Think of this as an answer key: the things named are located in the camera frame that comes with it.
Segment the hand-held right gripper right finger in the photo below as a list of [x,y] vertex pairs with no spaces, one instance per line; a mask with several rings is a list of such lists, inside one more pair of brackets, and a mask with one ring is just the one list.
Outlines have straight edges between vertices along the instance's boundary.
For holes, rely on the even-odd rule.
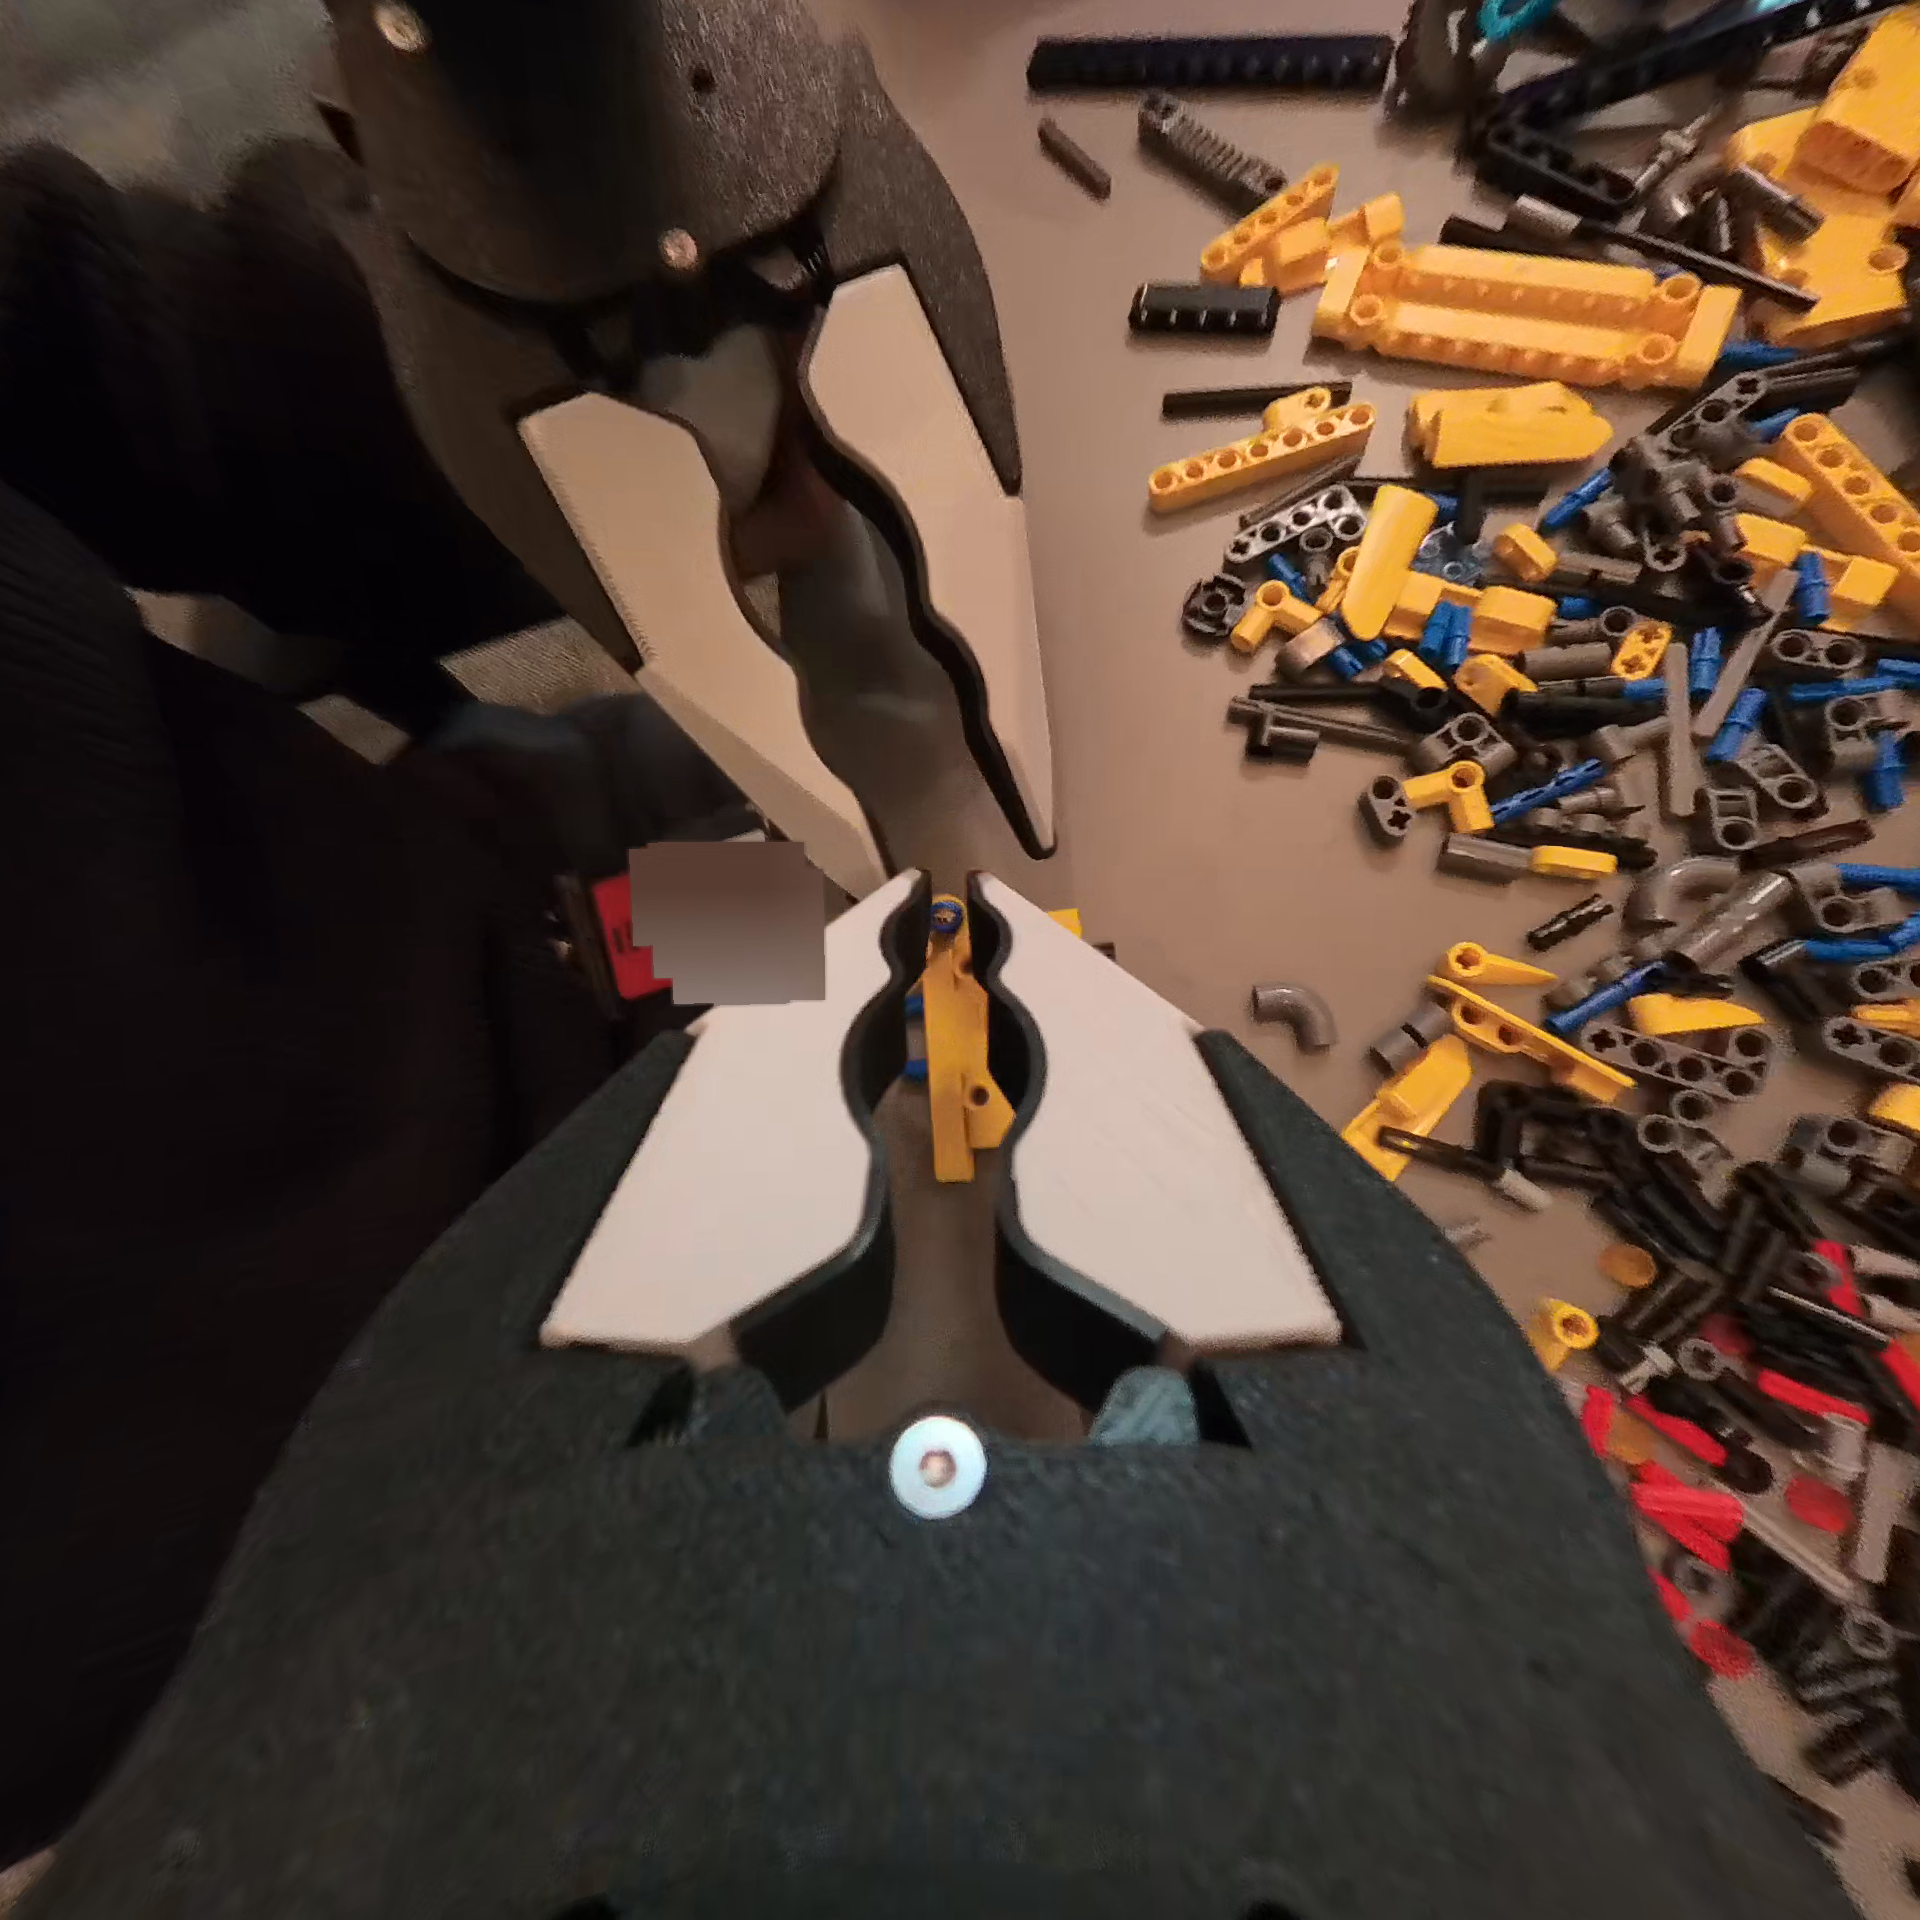
[[997,876],[974,971],[1017,1082],[995,1304],[1080,1407],[1137,1368],[1331,1348],[1340,1314],[1201,1050],[1205,1030]]

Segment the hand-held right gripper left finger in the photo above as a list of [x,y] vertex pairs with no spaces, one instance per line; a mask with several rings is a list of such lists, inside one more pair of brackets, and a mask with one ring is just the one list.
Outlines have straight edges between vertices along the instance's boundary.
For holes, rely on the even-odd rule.
[[905,1061],[929,877],[905,869],[823,931],[823,994],[715,1005],[539,1326],[539,1344],[686,1357],[779,1338],[849,1280],[889,1201],[876,1111]]

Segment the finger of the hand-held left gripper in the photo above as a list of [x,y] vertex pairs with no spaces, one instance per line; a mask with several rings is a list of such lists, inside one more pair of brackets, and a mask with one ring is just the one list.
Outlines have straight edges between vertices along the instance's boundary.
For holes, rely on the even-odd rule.
[[584,394],[526,415],[519,438],[636,647],[640,688],[822,874],[856,899],[876,891],[889,862],[806,731],[795,670],[736,587],[695,434]]
[[1032,858],[1057,850],[1028,513],[1007,492],[905,266],[839,282],[797,359],[822,468],[902,573],[908,629],[946,673],[971,764]]

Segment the yellow toy panel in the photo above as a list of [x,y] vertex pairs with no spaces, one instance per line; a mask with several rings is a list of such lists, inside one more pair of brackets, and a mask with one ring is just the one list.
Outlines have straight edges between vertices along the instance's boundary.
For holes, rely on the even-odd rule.
[[974,919],[960,893],[935,891],[925,923],[923,971],[905,1001],[921,1052],[908,1061],[905,1077],[923,1084],[929,1171],[950,1187],[971,1183],[978,1157],[997,1150],[1017,1118],[991,1067],[989,986],[1011,935],[987,923],[987,974],[979,975]]

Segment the pile of toy building pieces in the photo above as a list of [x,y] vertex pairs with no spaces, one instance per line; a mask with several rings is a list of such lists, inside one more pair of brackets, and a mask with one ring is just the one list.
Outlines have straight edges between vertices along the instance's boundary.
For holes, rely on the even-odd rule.
[[1347,380],[1170,394],[1246,493],[1188,640],[1267,668],[1248,760],[1375,756],[1360,827],[1576,889],[1458,942],[1345,1124],[1517,1208],[1567,1193],[1610,1304],[1531,1341],[1620,1465],[1687,1650],[1755,1668],[1798,1765],[1916,1804],[1916,459],[1839,418],[1916,366],[1916,4],[1562,4],[1380,36],[1043,36],[1032,96],[1130,92],[1230,212],[1136,334],[1405,371],[1402,477]]

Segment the person's left forearm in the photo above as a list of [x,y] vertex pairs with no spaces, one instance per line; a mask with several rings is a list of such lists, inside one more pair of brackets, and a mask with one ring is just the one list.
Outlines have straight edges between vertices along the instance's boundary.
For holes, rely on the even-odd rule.
[[346,647],[454,654],[560,617],[401,400],[342,239],[346,155],[272,141],[213,204],[3,155],[3,485],[121,586]]

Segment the red badge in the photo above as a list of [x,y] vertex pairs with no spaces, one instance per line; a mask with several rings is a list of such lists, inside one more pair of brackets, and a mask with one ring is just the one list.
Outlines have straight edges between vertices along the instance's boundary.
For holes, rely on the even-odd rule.
[[595,880],[588,889],[588,903],[614,996],[620,1001],[669,996],[671,980],[657,970],[655,950],[636,938],[632,874],[617,872]]

